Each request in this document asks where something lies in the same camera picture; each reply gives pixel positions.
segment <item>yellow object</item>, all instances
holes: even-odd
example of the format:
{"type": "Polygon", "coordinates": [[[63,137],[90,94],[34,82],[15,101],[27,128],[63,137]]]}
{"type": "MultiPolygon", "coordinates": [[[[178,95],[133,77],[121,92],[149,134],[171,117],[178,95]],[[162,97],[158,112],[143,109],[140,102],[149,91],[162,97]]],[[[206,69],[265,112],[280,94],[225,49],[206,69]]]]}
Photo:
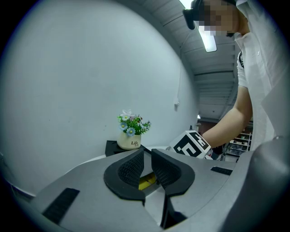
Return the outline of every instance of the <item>yellow object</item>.
{"type": "Polygon", "coordinates": [[[151,184],[154,184],[155,181],[156,181],[155,174],[153,172],[146,175],[146,176],[141,177],[140,181],[139,181],[139,190],[143,190],[143,189],[147,188],[151,184]]]}

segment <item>potted flower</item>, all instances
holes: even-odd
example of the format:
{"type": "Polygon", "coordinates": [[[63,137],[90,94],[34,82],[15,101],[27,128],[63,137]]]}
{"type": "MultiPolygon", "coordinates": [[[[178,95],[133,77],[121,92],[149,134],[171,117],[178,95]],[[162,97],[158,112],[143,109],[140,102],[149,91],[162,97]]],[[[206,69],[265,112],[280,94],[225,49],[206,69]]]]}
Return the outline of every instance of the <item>potted flower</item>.
{"type": "Polygon", "coordinates": [[[119,128],[122,131],[117,144],[124,150],[138,149],[141,146],[141,135],[151,127],[150,121],[143,123],[140,115],[133,115],[131,110],[123,110],[118,117],[119,128]]]}

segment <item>black strip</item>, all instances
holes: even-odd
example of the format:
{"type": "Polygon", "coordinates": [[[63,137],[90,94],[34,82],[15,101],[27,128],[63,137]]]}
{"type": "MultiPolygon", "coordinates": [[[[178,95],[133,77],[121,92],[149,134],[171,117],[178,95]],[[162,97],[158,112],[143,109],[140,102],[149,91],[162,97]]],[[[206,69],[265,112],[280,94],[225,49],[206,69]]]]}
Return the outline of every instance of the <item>black strip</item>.
{"type": "Polygon", "coordinates": [[[232,170],[230,170],[230,169],[224,169],[224,168],[220,168],[220,167],[212,167],[211,170],[214,171],[214,172],[218,172],[218,173],[221,173],[221,174],[225,174],[225,175],[232,174],[232,170]]]}
{"type": "Polygon", "coordinates": [[[59,224],[79,192],[73,188],[66,188],[44,211],[43,215],[55,224],[59,224]]]}

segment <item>fluorescent light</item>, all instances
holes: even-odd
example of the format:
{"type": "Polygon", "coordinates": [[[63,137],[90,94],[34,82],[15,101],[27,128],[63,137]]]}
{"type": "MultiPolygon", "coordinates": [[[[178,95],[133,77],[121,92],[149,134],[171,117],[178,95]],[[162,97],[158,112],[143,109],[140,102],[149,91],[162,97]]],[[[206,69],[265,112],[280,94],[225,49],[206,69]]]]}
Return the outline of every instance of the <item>fluorescent light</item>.
{"type": "Polygon", "coordinates": [[[186,9],[190,9],[192,0],[179,0],[186,9]]]}
{"type": "Polygon", "coordinates": [[[194,22],[198,28],[198,31],[200,33],[201,39],[203,40],[203,44],[205,47],[205,50],[209,52],[215,52],[217,50],[217,44],[214,39],[214,36],[210,34],[209,31],[204,30],[204,26],[199,26],[198,21],[194,22]]]}
{"type": "MultiPolygon", "coordinates": [[[[186,8],[186,9],[190,9],[191,8],[191,2],[192,0],[179,0],[182,5],[186,8]]],[[[209,53],[209,52],[215,52],[217,50],[217,44],[216,41],[214,39],[214,36],[210,34],[209,31],[204,31],[204,26],[199,26],[198,22],[195,21],[194,22],[198,28],[198,31],[200,33],[201,39],[203,40],[203,44],[205,47],[205,50],[209,53]]]]}

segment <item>ceiling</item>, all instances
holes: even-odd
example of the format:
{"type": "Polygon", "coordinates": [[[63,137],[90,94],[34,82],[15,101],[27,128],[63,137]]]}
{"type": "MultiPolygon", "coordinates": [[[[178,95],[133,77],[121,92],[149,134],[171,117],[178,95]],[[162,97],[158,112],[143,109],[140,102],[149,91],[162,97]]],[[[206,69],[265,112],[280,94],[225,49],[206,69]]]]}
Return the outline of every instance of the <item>ceiling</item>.
{"type": "Polygon", "coordinates": [[[131,0],[145,8],[175,38],[188,60],[200,91],[199,114],[204,120],[220,120],[237,98],[237,56],[234,38],[215,36],[217,51],[207,53],[197,29],[184,20],[179,0],[131,0]]]}

